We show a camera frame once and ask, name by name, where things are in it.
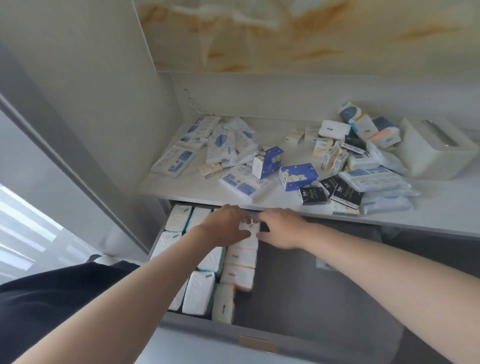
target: white shelf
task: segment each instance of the white shelf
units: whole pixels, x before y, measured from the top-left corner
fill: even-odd
[[[285,150],[282,165],[312,163],[320,177],[328,177],[328,174],[319,168],[320,159],[312,157],[313,143],[302,141],[298,146],[285,143],[285,136],[292,128],[315,125],[314,121],[243,119],[259,133],[258,143],[260,146],[277,144]],[[188,125],[184,125],[179,130],[175,141],[185,133],[186,128]],[[216,206],[229,203],[252,210],[265,210],[272,207],[291,208],[304,216],[480,237],[480,218],[477,212],[480,207],[480,163],[478,159],[468,170],[451,181],[411,181],[413,187],[421,192],[421,196],[411,198],[415,206],[413,211],[367,215],[358,218],[332,216],[329,205],[301,206],[297,192],[285,192],[277,174],[268,177],[274,181],[272,190],[254,203],[248,203],[218,182],[218,178],[223,173],[205,181],[202,179],[198,167],[205,163],[205,159],[206,147],[177,178],[150,173],[142,183],[139,193]]]

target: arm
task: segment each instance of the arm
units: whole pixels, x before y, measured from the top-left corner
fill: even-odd
[[[362,287],[453,363],[480,358],[480,279],[388,245],[310,224],[291,210],[259,214],[270,232],[259,239],[302,248]]]
[[[15,364],[134,363],[173,298],[215,247],[249,237],[238,206],[225,205],[178,242],[95,298]]]

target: person's left arm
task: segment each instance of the person's left arm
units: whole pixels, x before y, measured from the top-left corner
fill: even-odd
[[[179,241],[95,298],[14,364],[130,364],[153,335],[177,292],[216,246],[250,236],[238,206],[211,213]]]

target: person's right hand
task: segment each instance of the person's right hand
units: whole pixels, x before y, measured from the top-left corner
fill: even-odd
[[[255,220],[265,222],[270,229],[270,232],[259,232],[257,238],[280,249],[301,248],[311,227],[289,208],[268,209],[258,214]]]

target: black fabric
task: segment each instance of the black fabric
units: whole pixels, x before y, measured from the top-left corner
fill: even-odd
[[[0,364],[10,364],[83,306],[138,268],[85,263],[0,285]]]

